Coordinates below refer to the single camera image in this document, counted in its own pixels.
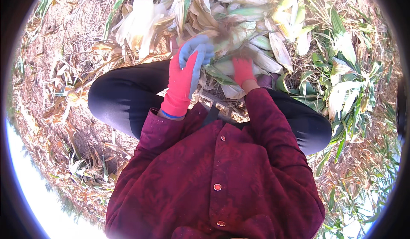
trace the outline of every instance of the jacket button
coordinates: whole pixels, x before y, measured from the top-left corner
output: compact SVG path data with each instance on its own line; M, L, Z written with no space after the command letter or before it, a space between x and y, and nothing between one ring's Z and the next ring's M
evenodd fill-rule
M217 225L220 226L220 227L224 227L224 226L226 226L226 223L223 222L223 221L218 221Z
M221 190L222 189L222 186L221 185L219 185L219 184L215 184L214 185L214 190L215 191L219 191L219 190Z

